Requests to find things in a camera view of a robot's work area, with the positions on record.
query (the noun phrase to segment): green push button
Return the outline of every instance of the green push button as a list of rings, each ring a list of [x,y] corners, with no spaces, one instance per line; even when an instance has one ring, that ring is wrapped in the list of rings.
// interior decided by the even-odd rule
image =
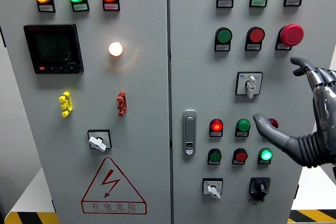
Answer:
[[[250,128],[251,128],[251,124],[250,121],[247,119],[240,119],[237,122],[237,128],[241,131],[241,132],[247,132]]]
[[[218,162],[218,161],[221,160],[221,158],[222,158],[222,156],[221,156],[221,154],[218,153],[218,152],[215,152],[215,153],[213,153],[213,154],[210,155],[210,160],[211,160],[212,162]]]
[[[227,43],[231,40],[231,38],[232,33],[228,29],[221,30],[217,35],[217,39],[219,40],[220,43]]]

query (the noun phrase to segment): lightning bolt symbol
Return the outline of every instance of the lightning bolt symbol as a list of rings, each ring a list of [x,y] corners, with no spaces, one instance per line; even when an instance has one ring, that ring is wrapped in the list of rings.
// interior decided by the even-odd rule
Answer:
[[[101,183],[101,185],[107,185],[107,184],[110,184],[110,183],[114,183],[114,185],[112,186],[112,188],[111,188],[107,193],[105,193],[105,197],[104,197],[104,198],[110,196],[110,191],[112,191],[112,189],[114,189],[114,187],[115,187],[115,186],[117,185],[117,183],[120,181],[120,179],[116,179],[116,180],[107,182],[107,180],[109,179],[109,177],[112,175],[113,172],[114,172],[114,170],[111,169],[111,170],[107,173],[107,175],[106,175],[104,181]]]

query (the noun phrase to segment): red terminal connector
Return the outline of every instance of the red terminal connector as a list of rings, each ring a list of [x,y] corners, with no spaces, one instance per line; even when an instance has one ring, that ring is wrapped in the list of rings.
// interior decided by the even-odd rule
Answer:
[[[120,91],[118,94],[117,102],[119,110],[118,116],[122,117],[126,114],[127,111],[126,94],[124,91]]]

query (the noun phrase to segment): yellow black hazard stripe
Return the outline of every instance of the yellow black hazard stripe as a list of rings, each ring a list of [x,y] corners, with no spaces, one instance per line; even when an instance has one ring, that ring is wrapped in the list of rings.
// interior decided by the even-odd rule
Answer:
[[[54,212],[10,212],[5,224],[59,224]]]
[[[336,222],[336,210],[292,210],[288,223]]]

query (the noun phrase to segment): mechanical hand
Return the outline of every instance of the mechanical hand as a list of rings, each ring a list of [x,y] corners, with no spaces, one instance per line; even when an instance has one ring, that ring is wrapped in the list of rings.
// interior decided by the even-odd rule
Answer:
[[[313,67],[303,58],[291,58],[299,68],[295,76],[307,76],[313,93],[313,109],[317,131],[308,136],[294,137],[273,127],[267,117],[255,114],[259,134],[285,152],[296,163],[317,167],[336,163],[336,72]]]

